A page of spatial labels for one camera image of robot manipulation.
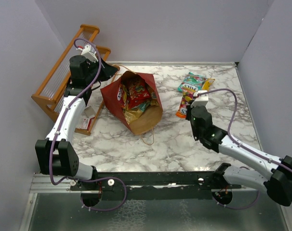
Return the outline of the red snack packet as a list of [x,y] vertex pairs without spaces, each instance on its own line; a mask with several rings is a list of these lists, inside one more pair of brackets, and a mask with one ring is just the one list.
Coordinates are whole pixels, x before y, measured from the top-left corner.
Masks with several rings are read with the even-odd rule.
[[146,87],[146,82],[141,77],[129,79],[126,82],[126,87],[129,93],[129,109],[135,108],[151,98],[151,95]]

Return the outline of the red paper bag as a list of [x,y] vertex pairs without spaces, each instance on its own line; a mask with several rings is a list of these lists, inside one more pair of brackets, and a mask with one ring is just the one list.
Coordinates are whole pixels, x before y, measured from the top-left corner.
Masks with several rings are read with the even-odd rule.
[[[145,87],[149,87],[155,95],[156,105],[149,105],[144,112],[131,123],[128,123],[121,107],[121,83],[128,82],[134,78],[139,78],[145,82]],[[163,115],[162,103],[157,90],[157,85],[153,74],[135,72],[130,69],[120,75],[120,77],[101,89],[103,101],[108,111],[114,115],[127,129],[134,135],[142,137],[147,132],[153,132],[154,127],[161,121]]]

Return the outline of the orange Fox's fruits candy bag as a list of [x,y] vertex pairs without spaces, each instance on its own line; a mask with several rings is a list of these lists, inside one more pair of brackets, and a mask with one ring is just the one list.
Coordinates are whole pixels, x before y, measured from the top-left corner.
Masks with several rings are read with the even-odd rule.
[[187,106],[189,105],[189,102],[194,99],[194,91],[183,91],[183,96],[181,99],[181,103],[179,106],[178,111],[176,112],[176,116],[179,118],[186,118],[187,114]]

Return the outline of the teal Fox's mint candy bag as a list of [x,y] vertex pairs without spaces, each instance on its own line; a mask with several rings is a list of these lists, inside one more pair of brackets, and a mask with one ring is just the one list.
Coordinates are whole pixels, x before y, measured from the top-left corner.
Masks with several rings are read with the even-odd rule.
[[194,91],[198,91],[202,89],[202,86],[204,85],[207,78],[203,75],[193,74],[192,72],[189,72],[185,79],[182,81],[182,83],[178,87],[178,91],[182,92],[183,87],[190,88]]

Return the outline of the yellow snack packet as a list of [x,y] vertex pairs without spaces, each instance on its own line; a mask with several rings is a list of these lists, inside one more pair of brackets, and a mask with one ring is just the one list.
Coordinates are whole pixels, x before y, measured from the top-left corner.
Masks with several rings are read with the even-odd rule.
[[208,91],[214,82],[215,82],[215,79],[213,79],[213,78],[206,79],[206,81],[203,83],[201,89]]

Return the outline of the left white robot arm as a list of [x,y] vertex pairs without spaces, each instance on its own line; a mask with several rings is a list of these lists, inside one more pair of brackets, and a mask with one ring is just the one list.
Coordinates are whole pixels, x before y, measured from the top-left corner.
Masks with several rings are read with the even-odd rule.
[[79,161],[71,142],[93,92],[92,85],[110,80],[118,69],[101,58],[93,62],[75,55],[69,59],[69,70],[60,114],[46,138],[37,140],[35,151],[42,174],[80,179],[86,189],[93,190],[98,185],[95,167]]

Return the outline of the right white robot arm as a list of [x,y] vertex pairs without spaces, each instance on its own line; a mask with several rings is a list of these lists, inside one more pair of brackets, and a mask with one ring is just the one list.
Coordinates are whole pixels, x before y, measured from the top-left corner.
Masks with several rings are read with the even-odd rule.
[[207,149],[231,156],[250,169],[227,166],[213,176],[214,185],[242,185],[264,191],[277,204],[292,203],[292,157],[273,156],[242,143],[227,131],[212,123],[212,115],[205,106],[187,106],[193,137]]

